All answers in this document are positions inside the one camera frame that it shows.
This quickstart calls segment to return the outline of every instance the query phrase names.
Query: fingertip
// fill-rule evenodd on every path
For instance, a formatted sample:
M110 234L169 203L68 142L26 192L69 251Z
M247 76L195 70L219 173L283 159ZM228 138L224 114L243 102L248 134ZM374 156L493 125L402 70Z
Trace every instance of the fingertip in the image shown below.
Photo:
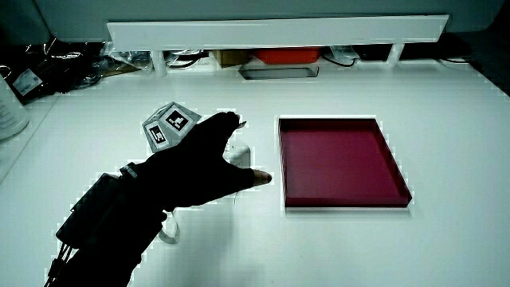
M253 170L253 173L255 174L254 187L268 184L273 180L273 177L265 171Z
M159 214L159 221L160 221L160 222L164 222L164 221L166 221L166 220L167 220L167 218L168 218L168 215L167 215L166 213L161 212L161 214Z
M229 132L233 132L235 128L239 125L239 120L241 119L241 116L236 114L235 112L220 112L216 114L215 116L218 117L218 124L222 128L226 128L229 130Z

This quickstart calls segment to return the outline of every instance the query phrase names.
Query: shelf leg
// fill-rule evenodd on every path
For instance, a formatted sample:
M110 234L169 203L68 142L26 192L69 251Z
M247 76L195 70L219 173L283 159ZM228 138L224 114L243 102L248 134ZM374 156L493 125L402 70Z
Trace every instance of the shelf leg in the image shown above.
M167 75L167 63L165 63L163 51L151 51L151 57L156 75L165 77Z
M397 65L403 50L404 44L393 44L391 47L390 55L388 55L388 60L386 62L390 68L394 68Z

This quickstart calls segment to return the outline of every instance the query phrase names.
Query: hand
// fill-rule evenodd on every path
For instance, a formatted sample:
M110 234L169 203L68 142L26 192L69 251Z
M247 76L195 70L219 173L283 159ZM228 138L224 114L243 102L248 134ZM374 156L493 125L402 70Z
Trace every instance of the hand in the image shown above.
M196 124L176 147L156 152L139 165L140 179L164 209L198 206L271 182L270 174L238 168L223 159L239 116L220 112Z

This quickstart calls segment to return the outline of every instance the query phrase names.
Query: white cylinder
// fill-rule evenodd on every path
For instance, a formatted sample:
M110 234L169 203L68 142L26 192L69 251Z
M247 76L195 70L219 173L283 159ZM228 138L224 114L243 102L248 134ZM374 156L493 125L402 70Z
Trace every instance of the white cylinder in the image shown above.
M19 133L29 123L29 113L0 75L0 140Z
M386 61L390 65L390 68L394 68L397 65L403 50L404 44L393 44L391 46L391 51L388 55L388 60Z

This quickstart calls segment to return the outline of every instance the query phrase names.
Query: red object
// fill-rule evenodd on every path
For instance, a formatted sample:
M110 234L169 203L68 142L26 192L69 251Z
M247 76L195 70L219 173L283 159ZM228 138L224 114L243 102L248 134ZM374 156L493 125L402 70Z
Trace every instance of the red object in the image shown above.
M266 64L310 64L320 56L319 48L275 48L257 49L255 57Z
M375 119L280 119L286 207L406 207Z

